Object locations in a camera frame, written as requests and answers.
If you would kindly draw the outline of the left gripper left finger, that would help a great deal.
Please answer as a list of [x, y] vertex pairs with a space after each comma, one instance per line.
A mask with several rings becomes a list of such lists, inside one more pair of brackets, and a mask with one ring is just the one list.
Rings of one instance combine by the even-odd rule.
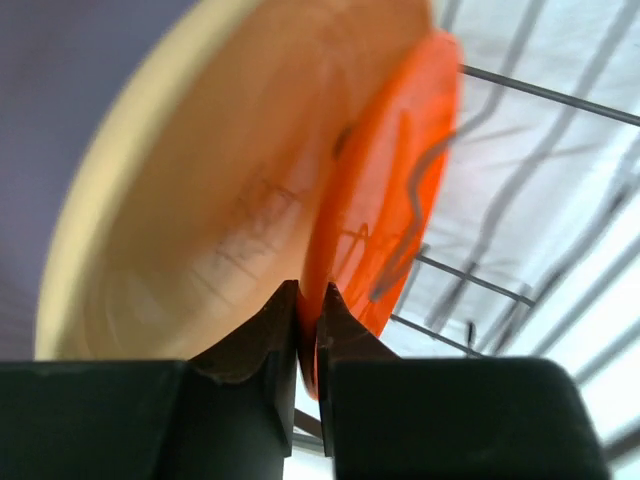
[[191, 360], [5, 362], [5, 479], [279, 479], [298, 285]]

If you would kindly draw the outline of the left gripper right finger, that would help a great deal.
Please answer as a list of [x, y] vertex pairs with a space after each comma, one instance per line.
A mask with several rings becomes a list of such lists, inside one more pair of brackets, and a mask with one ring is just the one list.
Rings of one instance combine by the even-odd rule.
[[338, 479], [606, 479], [581, 397], [557, 364], [403, 359], [329, 285], [317, 323], [323, 441]]

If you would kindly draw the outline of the orange plate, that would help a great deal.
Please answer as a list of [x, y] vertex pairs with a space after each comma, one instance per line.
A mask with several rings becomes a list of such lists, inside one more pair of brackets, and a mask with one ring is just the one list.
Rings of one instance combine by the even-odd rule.
[[448, 160], [455, 130], [461, 51], [436, 30], [374, 95], [338, 155], [300, 279], [299, 358], [318, 396], [317, 324], [328, 284], [379, 336], [407, 281]]

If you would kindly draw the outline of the beige plate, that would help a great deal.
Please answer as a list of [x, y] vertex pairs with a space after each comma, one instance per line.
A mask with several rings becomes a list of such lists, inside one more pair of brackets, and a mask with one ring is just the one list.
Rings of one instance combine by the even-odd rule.
[[425, 1], [200, 1], [102, 122], [45, 268], [39, 360], [190, 358], [301, 273], [334, 150]]

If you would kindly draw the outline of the large purple plate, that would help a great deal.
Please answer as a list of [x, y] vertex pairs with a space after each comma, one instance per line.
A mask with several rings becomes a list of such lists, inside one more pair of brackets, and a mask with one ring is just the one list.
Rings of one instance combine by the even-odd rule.
[[49, 239], [92, 134], [189, 1], [1, 4], [1, 357], [33, 356]]

